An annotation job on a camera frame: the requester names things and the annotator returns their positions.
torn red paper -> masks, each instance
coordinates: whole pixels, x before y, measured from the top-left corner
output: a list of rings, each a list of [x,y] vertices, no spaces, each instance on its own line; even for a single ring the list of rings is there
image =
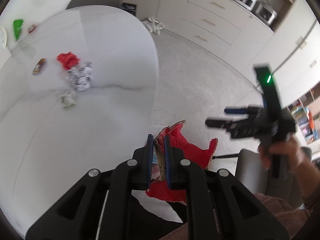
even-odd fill
[[[79,64],[80,59],[72,52],[66,54],[61,53],[57,56],[57,60],[62,63],[64,69],[69,70],[74,65]]]
[[[185,121],[181,121],[172,127],[164,128],[155,138],[156,152],[159,162],[161,178],[165,178],[164,168],[164,137],[169,135],[170,144],[172,147],[177,147],[183,150],[186,159],[199,164],[203,169],[207,168],[212,160],[212,156],[217,148],[218,139],[212,139],[207,150],[202,150],[194,144],[189,143],[181,134],[181,129]],[[150,184],[150,189],[146,192],[148,196],[155,197],[164,201],[171,202],[186,202],[185,190],[170,190],[167,187],[166,180],[154,180]]]

crumpled paper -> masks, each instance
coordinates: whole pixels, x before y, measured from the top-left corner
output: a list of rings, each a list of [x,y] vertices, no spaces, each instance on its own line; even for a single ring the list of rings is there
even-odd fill
[[[57,56],[57,60],[62,63],[62,67],[66,70],[71,69],[74,65],[79,64],[80,59],[72,52],[66,54],[61,53]]]
[[[84,64],[80,68],[72,67],[68,70],[67,80],[70,81],[71,87],[77,91],[84,91],[91,87],[90,81],[93,78],[92,63],[87,61]]]
[[[142,22],[143,25],[148,29],[150,33],[154,33],[155,35],[160,35],[160,30],[163,29],[164,25],[162,22],[159,22],[156,19],[153,19],[152,17],[149,17],[147,21]]]
[[[77,95],[74,90],[66,91],[60,96],[63,107],[69,107],[77,104]]]

drawer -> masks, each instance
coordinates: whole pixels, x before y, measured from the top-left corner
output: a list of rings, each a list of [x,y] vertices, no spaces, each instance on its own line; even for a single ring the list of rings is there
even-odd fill
[[[231,44],[241,32],[240,29],[231,23],[193,3],[188,3],[183,18],[215,34],[229,44]]]
[[[189,0],[189,2],[213,12],[240,30],[250,20],[251,14],[232,0]]]
[[[216,35],[186,20],[182,20],[178,35],[200,45],[219,58],[221,58],[230,48],[228,43]]]

candy wrapper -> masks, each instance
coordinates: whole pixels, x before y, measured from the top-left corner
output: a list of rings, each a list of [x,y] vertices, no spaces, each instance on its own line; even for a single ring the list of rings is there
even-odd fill
[[[77,95],[74,90],[66,91],[61,95],[61,103],[63,107],[69,107],[77,104]]]
[[[36,67],[34,68],[34,70],[32,71],[33,74],[38,74],[40,69],[43,67],[43,65],[46,63],[46,59],[42,58],[41,60],[39,60],[38,64],[36,65]]]
[[[87,61],[81,68],[72,67],[68,70],[67,79],[70,81],[72,88],[77,91],[87,90],[91,87],[90,81],[93,78],[92,63]]]
[[[28,28],[28,33],[32,33],[37,28],[37,25],[33,24]]]
[[[65,70],[71,69],[74,65],[79,64],[80,59],[72,52],[66,54],[61,53],[57,56],[57,60],[62,63]]]
[[[23,19],[17,19],[13,21],[13,32],[14,32],[14,37],[16,41],[21,37],[23,22],[24,22]]]

black handle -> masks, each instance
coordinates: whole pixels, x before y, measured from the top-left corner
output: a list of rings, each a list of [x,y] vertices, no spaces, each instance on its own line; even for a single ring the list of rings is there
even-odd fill
[[[284,180],[288,177],[288,156],[272,155],[270,174],[275,179]]]
[[[288,156],[279,155],[279,154],[269,154],[270,145],[273,143],[271,138],[259,138],[261,141],[262,147],[265,149],[266,154],[271,156],[271,167],[269,174],[275,179],[284,180],[288,177]]]

